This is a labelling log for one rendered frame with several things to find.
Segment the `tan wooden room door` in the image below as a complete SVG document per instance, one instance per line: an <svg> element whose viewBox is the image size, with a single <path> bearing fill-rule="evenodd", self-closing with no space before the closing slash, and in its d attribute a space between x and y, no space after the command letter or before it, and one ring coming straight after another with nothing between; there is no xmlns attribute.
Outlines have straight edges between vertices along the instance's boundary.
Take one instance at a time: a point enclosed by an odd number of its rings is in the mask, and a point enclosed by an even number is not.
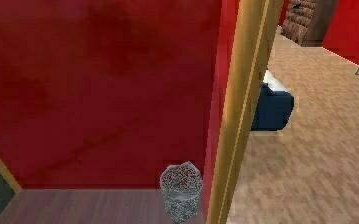
<svg viewBox="0 0 359 224"><path fill-rule="evenodd" d="M226 224L284 0L223 0L204 167L206 224Z"/></svg>

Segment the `brown wooden bookshelf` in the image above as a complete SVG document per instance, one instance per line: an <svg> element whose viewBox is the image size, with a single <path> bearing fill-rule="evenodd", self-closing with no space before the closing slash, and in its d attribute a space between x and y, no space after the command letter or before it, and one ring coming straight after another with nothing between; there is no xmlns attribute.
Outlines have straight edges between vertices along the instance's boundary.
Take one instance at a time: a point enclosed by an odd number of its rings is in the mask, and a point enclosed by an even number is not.
<svg viewBox="0 0 359 224"><path fill-rule="evenodd" d="M289 0L281 34L302 47L321 47L339 0Z"/></svg>

